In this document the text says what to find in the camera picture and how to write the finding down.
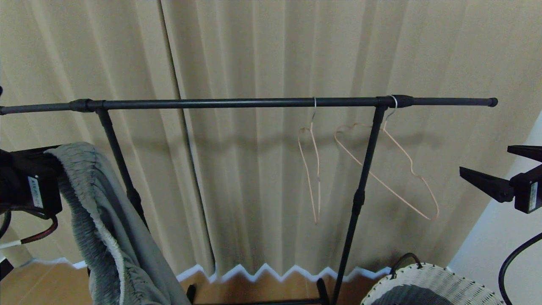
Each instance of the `beige curtain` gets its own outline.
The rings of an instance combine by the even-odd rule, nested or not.
[[[540,1],[2,1],[2,105],[76,98],[498,97],[495,108],[410,107],[388,129],[429,181],[427,221],[369,178],[347,273],[413,251],[447,265],[488,197],[458,166],[504,175],[542,109]],[[315,226],[298,131],[313,109],[111,111],[151,233],[176,273],[237,264],[279,274],[337,269],[361,168],[337,127],[372,109],[317,109],[322,207]],[[368,130],[340,135],[359,158]],[[315,182],[314,149],[301,137]],[[2,149],[88,141],[92,114],[2,117]],[[384,136],[372,172],[433,215],[430,195]],[[48,224],[17,215],[19,236]],[[70,215],[34,257],[81,259]]]

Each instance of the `white wall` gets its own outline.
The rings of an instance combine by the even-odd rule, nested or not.
[[[502,149],[515,144],[522,143],[503,143]],[[525,145],[542,146],[542,113]],[[517,157],[506,178],[538,165],[539,162]],[[511,202],[501,204],[491,200],[449,267],[499,293],[497,278],[503,261],[519,245],[540,232],[542,209],[527,215],[516,211]],[[542,242],[539,242],[520,254],[508,267],[505,283],[512,303],[539,304],[542,300],[541,257]]]

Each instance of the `clothes rack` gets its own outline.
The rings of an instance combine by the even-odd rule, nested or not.
[[[202,109],[202,108],[243,108],[243,107],[375,107],[373,125],[369,136],[369,143],[365,153],[362,173],[358,189],[354,193],[352,214],[344,242],[337,282],[333,289],[331,300],[329,299],[324,281],[316,282],[319,297],[302,300],[269,301],[256,303],[243,303],[243,305],[303,305],[322,304],[336,305],[340,288],[343,282],[346,263],[350,254],[354,232],[358,216],[365,201],[365,186],[371,168],[371,162],[375,153],[375,147],[380,131],[380,125],[384,119],[384,112],[390,107],[403,108],[414,105],[455,105],[455,106],[489,106],[494,107],[498,101],[496,98],[414,98],[411,96],[394,95],[386,97],[352,97],[352,98],[272,98],[272,99],[184,99],[184,100],[91,100],[78,99],[68,103],[38,104],[21,106],[0,106],[0,115],[12,113],[48,112],[48,111],[77,111],[95,112],[104,127],[107,139],[113,151],[117,166],[119,167],[122,180],[126,186],[126,193],[130,202],[146,224],[141,198],[135,189],[126,162],[122,155],[119,142],[113,129],[113,123],[109,116],[109,110],[120,109]],[[196,287],[191,285],[186,293],[191,303],[194,301]]]

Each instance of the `basket handle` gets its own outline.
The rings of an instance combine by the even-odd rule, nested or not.
[[[418,264],[418,269],[421,269],[423,268],[422,266],[422,263],[420,262],[420,259],[414,254],[414,253],[407,253],[405,255],[403,255],[398,261],[397,263],[395,263],[395,265],[393,265],[393,267],[391,267],[391,271],[390,271],[390,274],[391,274],[391,279],[394,279],[397,277],[397,269],[399,269],[401,263],[409,258],[409,257],[412,257],[415,261],[416,261],[416,264]]]

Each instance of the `white label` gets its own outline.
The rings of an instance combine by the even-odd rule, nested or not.
[[[43,201],[41,201],[40,185],[34,177],[28,177],[28,184],[30,185],[30,193],[32,194],[32,201],[34,206],[43,208]]]
[[[531,184],[531,197],[529,198],[529,211],[537,207],[538,182]]]

